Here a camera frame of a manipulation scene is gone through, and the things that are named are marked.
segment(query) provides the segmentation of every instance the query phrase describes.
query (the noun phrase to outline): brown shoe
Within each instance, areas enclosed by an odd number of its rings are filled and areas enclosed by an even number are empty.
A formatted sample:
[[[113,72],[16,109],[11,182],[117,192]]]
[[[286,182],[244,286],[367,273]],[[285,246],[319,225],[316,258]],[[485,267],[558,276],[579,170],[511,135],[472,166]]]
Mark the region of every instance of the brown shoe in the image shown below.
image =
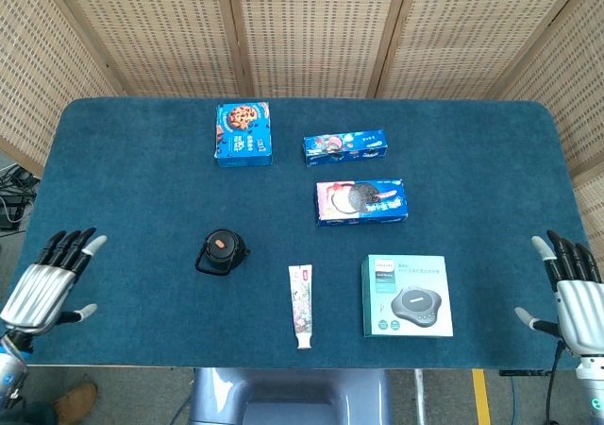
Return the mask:
[[[59,425],[76,425],[94,406],[96,384],[84,382],[53,403]]]

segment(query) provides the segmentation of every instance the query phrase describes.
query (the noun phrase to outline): woven wall panel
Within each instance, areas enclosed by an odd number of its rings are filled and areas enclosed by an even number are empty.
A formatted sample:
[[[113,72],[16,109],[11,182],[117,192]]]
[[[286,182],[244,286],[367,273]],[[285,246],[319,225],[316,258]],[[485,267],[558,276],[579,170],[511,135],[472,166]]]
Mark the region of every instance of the woven wall panel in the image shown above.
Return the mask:
[[[504,97],[553,113],[570,169],[604,152],[604,0],[580,0]]]
[[[40,174],[65,106],[116,91],[52,0],[0,0],[0,146]]]
[[[412,0],[379,97],[484,97],[555,2]]]
[[[75,0],[134,94],[238,89],[219,0]]]
[[[241,0],[261,96],[365,97],[391,0]]]
[[[575,195],[594,255],[604,266],[604,174],[581,184]]]

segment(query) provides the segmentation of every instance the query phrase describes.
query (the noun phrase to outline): metal robotic arm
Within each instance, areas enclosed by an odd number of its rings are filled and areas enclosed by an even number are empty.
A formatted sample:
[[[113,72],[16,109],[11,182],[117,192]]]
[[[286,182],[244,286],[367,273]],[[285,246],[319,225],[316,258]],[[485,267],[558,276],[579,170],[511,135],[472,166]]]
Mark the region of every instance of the metal robotic arm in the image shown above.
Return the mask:
[[[586,246],[574,245],[552,230],[547,236],[555,252],[538,236],[532,243],[544,261],[559,322],[535,318],[521,307],[515,311],[531,329],[561,339],[580,358],[577,378],[587,394],[592,423],[604,425],[604,284]]]
[[[50,238],[0,312],[7,328],[0,338],[0,409],[10,408],[19,400],[33,338],[59,324],[83,321],[96,311],[96,304],[73,312],[61,311],[90,259],[107,241],[107,236],[98,236],[88,243],[94,232],[87,229],[65,235],[60,231]]]

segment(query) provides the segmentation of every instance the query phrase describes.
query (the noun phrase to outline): product packaging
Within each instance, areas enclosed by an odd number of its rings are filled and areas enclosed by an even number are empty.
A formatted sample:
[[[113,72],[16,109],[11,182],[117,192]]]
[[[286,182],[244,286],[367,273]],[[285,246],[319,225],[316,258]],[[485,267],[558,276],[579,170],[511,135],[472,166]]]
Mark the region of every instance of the product packaging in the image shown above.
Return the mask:
[[[294,331],[298,349],[310,349],[312,337],[312,265],[289,266]]]
[[[218,106],[214,158],[221,167],[272,163],[268,103],[247,102]]]
[[[409,215],[400,178],[318,182],[316,205],[321,227],[400,222]]]
[[[315,135],[304,138],[306,165],[382,158],[386,155],[383,129]]]
[[[453,336],[444,257],[369,255],[361,277],[365,336]]]

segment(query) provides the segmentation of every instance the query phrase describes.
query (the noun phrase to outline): blue table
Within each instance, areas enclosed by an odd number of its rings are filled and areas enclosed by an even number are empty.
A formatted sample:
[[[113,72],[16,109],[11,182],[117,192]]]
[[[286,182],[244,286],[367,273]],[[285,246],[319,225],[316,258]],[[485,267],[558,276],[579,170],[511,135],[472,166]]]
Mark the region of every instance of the blue table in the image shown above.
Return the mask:
[[[543,369],[554,342],[515,317],[555,319],[530,244],[584,240],[551,116],[532,102],[269,100],[274,162],[213,158],[217,99],[95,98],[63,113],[23,269],[61,229],[108,243],[68,300],[99,310],[39,338],[38,364]],[[305,135],[385,128],[386,157],[308,168]],[[317,228],[316,181],[405,180],[402,224]],[[226,278],[193,262],[214,229],[251,254]],[[362,259],[445,256],[452,338],[364,338]],[[313,348],[296,350],[287,267],[313,264]],[[572,366],[570,360],[562,366]]]

